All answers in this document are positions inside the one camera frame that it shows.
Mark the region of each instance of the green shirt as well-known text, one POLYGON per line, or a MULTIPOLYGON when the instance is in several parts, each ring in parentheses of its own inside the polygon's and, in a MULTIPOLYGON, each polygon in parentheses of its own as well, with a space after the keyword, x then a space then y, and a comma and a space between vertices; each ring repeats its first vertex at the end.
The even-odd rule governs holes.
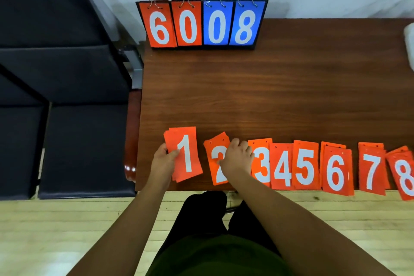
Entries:
POLYGON ((281 257, 232 235, 186 237, 154 259, 147 276, 293 275, 281 257))

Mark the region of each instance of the stack of orange cards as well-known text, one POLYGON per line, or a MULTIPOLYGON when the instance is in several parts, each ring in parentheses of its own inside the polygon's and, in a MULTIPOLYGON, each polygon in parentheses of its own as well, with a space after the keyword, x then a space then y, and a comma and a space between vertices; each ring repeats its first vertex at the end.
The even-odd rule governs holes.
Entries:
POLYGON ((392 176, 404 201, 414 199, 414 159, 408 147, 403 146, 388 152, 386 159, 392 176))
POLYGON ((270 186, 273 190, 295 190, 292 185, 292 143, 271 143, 270 186))
POLYGON ((296 190, 320 190, 318 152, 316 142, 293 141, 292 183, 296 190))
POLYGON ((252 163, 252 176, 264 185, 270 187, 270 154, 271 138, 261 138, 247 141, 251 146, 255 158, 252 163))
POLYGON ((203 173, 198 158, 195 127, 169 128, 164 132, 164 139, 169 153, 177 148, 180 150, 173 180, 181 182, 203 173))
POLYGON ((383 143, 359 142, 359 189, 386 195, 390 188, 386 168, 386 150, 383 143))
POLYGON ((207 152, 208 163, 210 166, 211 178, 213 180, 213 185, 215 186, 228 183, 227 178, 223 175, 221 167, 217 164, 217 161, 225 158, 226 150, 229 145, 230 139, 225 132, 204 141, 204 147, 207 152))
POLYGON ((345 145, 321 142, 320 184, 325 192, 354 195, 352 151, 345 145))

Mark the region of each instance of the person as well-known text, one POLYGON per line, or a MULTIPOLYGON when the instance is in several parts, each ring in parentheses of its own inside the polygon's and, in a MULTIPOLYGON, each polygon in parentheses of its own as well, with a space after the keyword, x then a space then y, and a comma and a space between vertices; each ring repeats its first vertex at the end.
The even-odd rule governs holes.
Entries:
MULTIPOLYGON (((134 275, 174 170, 162 144, 148 182, 68 275, 134 275)), ((391 271, 312 213, 251 177, 254 154, 235 138, 219 162, 243 198, 229 229, 226 195, 191 195, 146 275, 391 276, 391 271)))

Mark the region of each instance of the person's right arm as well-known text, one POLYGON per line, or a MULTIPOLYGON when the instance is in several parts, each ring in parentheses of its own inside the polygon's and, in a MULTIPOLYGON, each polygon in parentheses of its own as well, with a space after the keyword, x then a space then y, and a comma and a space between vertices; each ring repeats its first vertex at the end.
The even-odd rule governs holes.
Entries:
POLYGON ((302 206, 251 177, 251 147, 232 140, 221 170, 298 276, 395 276, 302 206))

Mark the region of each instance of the person's left hand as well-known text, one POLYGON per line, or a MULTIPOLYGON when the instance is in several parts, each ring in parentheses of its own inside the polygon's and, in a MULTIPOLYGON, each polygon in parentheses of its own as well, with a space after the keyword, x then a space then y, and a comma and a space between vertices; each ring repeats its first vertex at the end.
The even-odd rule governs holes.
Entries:
POLYGON ((152 160, 148 184, 155 185, 166 191, 174 172, 175 158, 179 153, 180 150, 175 150, 167 154, 167 146, 165 143, 161 144, 152 160))

